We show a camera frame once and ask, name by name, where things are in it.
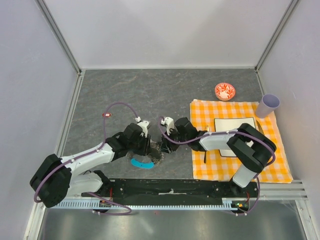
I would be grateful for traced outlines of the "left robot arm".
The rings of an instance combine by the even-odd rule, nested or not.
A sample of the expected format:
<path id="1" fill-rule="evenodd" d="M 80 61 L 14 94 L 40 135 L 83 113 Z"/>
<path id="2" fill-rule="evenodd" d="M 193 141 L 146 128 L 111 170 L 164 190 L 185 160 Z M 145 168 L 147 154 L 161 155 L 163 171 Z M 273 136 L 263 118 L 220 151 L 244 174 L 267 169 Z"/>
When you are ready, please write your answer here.
<path id="1" fill-rule="evenodd" d="M 125 157 L 129 152 L 148 155 L 151 152 L 149 127 L 148 120 L 131 123 L 123 132 L 83 152 L 63 157 L 48 155 L 29 182 L 35 191 L 34 201 L 52 208 L 72 195 L 92 192 L 99 197 L 106 196 L 110 191 L 108 178 L 100 171 L 88 176 L 83 173 Z"/>

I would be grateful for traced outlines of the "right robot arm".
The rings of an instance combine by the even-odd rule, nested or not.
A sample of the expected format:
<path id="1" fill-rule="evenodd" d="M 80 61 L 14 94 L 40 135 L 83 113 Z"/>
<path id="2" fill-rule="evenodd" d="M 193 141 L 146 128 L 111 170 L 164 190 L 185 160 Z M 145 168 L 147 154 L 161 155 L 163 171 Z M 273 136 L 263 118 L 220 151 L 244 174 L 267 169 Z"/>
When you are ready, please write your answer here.
<path id="1" fill-rule="evenodd" d="M 232 130 L 212 132 L 197 130 L 186 117 L 173 120 L 160 116 L 158 127 L 162 144 L 169 153 L 182 145 L 204 153 L 213 150 L 232 151 L 241 162 L 229 184 L 229 191 L 235 197 L 242 196 L 248 184 L 276 160 L 276 145 L 248 123 L 242 123 Z"/>

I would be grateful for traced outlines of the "gold fork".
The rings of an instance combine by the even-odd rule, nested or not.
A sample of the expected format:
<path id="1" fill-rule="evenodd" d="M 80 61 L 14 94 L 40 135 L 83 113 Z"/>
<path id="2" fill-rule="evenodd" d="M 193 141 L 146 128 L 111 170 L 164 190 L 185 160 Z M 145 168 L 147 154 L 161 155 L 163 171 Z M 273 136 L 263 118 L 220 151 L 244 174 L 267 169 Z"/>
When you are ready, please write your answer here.
<path id="1" fill-rule="evenodd" d="M 207 125 L 205 126 L 205 131 L 207 131 L 207 132 L 210 131 L 210 125 L 209 125 L 209 124 L 207 124 Z M 204 152 L 203 162 L 204 162 L 204 164 L 207 163 L 207 152 L 206 152 L 206 151 Z"/>

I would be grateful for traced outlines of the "white square plate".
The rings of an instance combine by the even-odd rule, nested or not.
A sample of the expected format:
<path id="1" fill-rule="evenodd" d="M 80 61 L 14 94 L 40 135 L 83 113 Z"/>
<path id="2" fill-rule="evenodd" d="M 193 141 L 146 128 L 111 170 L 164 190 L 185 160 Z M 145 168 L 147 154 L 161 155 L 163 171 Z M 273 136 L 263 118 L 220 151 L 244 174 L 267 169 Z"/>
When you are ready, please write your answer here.
<path id="1" fill-rule="evenodd" d="M 241 126 L 241 124 L 246 123 L 254 127 L 256 130 L 258 129 L 256 125 L 256 121 L 253 117 L 247 118 L 215 118 L 214 119 L 214 128 L 216 132 L 225 132 L 233 129 L 237 129 Z M 235 158 L 236 155 L 228 149 L 220 149 L 219 154 L 222 157 L 230 157 Z"/>

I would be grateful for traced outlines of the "orange checkered cloth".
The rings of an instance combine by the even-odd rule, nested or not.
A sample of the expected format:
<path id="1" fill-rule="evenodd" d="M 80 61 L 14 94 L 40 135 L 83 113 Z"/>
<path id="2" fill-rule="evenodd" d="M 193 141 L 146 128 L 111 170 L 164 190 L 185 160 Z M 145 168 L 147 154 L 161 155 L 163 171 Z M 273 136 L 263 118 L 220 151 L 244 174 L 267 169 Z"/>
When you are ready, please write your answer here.
<path id="1" fill-rule="evenodd" d="M 197 130 L 210 126 L 216 131 L 216 119 L 247 119 L 259 123 L 263 133 L 276 145 L 275 162 L 266 167 L 258 176 L 263 183 L 291 183 L 293 177 L 287 161 L 281 134 L 277 126 L 275 113 L 265 118 L 257 118 L 255 111 L 258 102 L 207 101 L 194 99 L 190 103 L 190 121 Z M 197 180 L 229 181 L 236 173 L 241 162 L 236 157 L 222 156 L 219 150 L 204 154 L 191 151 L 193 178 Z"/>

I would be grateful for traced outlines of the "red key tag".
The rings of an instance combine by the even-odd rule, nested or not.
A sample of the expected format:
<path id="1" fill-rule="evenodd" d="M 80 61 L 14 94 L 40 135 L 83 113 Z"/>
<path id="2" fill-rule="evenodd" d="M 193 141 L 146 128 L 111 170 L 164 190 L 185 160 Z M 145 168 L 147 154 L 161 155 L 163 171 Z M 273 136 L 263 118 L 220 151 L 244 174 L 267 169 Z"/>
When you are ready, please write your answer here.
<path id="1" fill-rule="evenodd" d="M 109 118 L 109 117 L 112 116 L 112 114 L 109 113 L 109 112 L 104 112 L 104 113 L 102 114 L 102 116 L 105 117 L 105 118 Z"/>

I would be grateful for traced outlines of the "red patterned bowl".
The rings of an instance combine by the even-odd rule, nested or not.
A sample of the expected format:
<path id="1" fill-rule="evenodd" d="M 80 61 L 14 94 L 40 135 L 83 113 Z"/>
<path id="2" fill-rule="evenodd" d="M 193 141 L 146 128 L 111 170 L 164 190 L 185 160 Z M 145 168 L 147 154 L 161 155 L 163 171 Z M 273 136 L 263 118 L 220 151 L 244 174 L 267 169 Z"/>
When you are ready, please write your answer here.
<path id="1" fill-rule="evenodd" d="M 229 101 L 236 95 L 236 89 L 230 83 L 222 82 L 214 88 L 215 96 L 221 101 Z"/>

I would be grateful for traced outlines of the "gold knife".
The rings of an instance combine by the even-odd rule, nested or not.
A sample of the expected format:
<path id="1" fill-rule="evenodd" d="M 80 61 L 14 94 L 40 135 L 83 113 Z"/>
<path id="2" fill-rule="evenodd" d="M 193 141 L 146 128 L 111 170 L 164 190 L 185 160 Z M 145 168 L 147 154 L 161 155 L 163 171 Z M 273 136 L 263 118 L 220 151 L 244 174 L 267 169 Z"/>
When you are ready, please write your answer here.
<path id="1" fill-rule="evenodd" d="M 259 123 L 258 120 L 256 121 L 256 125 L 257 125 L 257 127 L 258 127 L 259 132 L 262 133 L 262 134 L 264 134 L 264 131 L 263 131 L 263 129 L 262 129 L 262 126 L 261 126 L 261 124 Z"/>

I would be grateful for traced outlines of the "lilac plastic cup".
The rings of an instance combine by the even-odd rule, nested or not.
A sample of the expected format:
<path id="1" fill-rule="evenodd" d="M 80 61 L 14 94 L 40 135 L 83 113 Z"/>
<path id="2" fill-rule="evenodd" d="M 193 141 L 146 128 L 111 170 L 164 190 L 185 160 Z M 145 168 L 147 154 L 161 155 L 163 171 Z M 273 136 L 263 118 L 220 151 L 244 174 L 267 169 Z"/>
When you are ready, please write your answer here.
<path id="1" fill-rule="evenodd" d="M 255 116 L 264 119 L 280 106 L 280 100 L 274 94 L 265 94 L 255 110 Z"/>

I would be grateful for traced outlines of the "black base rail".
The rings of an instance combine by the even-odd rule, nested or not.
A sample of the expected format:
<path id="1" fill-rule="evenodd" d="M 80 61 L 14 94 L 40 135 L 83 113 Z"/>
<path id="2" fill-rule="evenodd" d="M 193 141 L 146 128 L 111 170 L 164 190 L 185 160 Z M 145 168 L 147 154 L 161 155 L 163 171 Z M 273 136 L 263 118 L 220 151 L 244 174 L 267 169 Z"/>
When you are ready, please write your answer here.
<path id="1" fill-rule="evenodd" d="M 224 198 L 256 198 L 258 185 L 252 181 L 241 188 L 232 181 L 114 178 L 96 194 L 126 206 L 220 205 Z"/>

